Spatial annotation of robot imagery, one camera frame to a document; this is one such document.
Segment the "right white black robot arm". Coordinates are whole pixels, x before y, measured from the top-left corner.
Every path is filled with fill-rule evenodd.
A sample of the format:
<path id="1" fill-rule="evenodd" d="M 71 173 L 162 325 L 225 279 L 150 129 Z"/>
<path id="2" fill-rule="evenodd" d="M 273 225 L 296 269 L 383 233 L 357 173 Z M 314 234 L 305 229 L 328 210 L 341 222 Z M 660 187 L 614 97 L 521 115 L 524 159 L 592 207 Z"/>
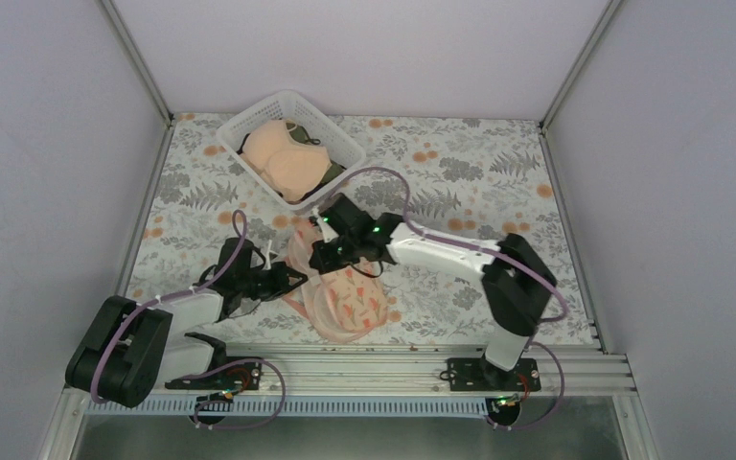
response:
<path id="1" fill-rule="evenodd" d="M 322 235 L 311 246 L 310 267 L 321 274 L 366 261 L 421 266 L 478 282 L 495 323 L 482 355 L 481 378 L 493 390 L 516 380 L 518 361 L 557 292 L 555 276 L 524 237 L 472 240 L 425 228 L 400 214 L 373 218 L 343 194 L 324 209 L 314 208 L 310 223 Z"/>

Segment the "peach orange bra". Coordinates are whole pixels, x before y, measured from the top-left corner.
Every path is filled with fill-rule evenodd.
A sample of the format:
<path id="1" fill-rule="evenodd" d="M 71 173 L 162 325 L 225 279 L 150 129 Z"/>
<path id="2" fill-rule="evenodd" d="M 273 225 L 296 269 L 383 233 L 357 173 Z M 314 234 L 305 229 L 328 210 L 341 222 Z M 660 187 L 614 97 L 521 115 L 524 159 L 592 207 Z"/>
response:
<path id="1" fill-rule="evenodd" d="M 292 120 L 270 120 L 247 134 L 240 147 L 241 159 L 285 201 L 302 201 L 322 182 L 333 165 L 328 150 L 302 134 Z"/>

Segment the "peach floral mesh laundry bag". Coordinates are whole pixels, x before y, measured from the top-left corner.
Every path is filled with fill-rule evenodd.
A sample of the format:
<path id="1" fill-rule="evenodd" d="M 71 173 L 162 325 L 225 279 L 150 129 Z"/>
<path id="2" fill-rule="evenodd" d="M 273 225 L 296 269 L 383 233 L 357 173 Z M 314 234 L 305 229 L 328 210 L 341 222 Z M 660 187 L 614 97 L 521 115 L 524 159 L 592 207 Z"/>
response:
<path id="1" fill-rule="evenodd" d="M 287 244 L 287 265 L 308 277 L 283 301 L 323 338 L 336 343 L 357 340 L 386 324 L 389 315 L 384 284 L 367 261 L 321 275 L 309 265 L 312 245 L 320 231 L 304 222 L 295 227 Z"/>

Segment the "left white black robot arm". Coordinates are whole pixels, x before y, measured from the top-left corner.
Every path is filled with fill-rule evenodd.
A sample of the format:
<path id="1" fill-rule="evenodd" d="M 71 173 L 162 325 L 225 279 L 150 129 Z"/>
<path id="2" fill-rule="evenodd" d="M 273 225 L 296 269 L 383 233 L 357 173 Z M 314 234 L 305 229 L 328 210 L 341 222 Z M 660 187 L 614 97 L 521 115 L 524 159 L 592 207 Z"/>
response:
<path id="1" fill-rule="evenodd" d="M 70 358 L 64 381 L 95 393 L 99 402 L 125 407 L 185 376 L 217 387 L 228 375 L 226 347 L 199 327 L 230 318 L 244 300 L 277 300 L 307 280 L 252 241 L 230 238 L 217 263 L 186 290 L 146 304 L 120 295 L 106 298 Z"/>

